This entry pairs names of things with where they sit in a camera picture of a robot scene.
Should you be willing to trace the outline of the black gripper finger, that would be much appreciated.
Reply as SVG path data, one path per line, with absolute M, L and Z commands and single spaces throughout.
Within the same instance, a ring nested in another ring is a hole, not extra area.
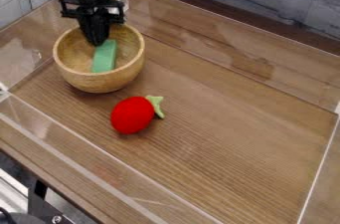
M 109 22 L 99 18 L 95 20 L 94 23 L 94 37 L 95 37 L 95 45 L 99 46 L 105 40 L 107 39 L 109 36 Z
M 94 31 L 93 31 L 93 26 L 91 26 L 91 22 L 87 18 L 85 17 L 79 17 L 78 18 L 78 24 L 79 24 L 79 29 L 83 33 L 83 36 L 87 40 L 87 42 L 93 45 L 97 44 L 97 39 L 94 36 Z

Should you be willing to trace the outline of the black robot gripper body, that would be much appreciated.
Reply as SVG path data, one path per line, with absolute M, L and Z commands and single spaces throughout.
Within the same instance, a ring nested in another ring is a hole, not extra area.
M 97 12 L 103 11 L 110 23 L 125 23 L 125 4 L 118 0 L 105 0 L 97 4 L 81 4 L 78 0 L 58 0 L 61 5 L 61 16 L 77 19 L 81 16 L 93 16 Z

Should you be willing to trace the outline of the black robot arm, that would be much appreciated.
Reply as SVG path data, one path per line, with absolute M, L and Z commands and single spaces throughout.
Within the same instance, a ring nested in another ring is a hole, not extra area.
M 99 46 L 110 25 L 125 23 L 125 4 L 118 0 L 58 0 L 61 16 L 75 19 L 87 42 Z

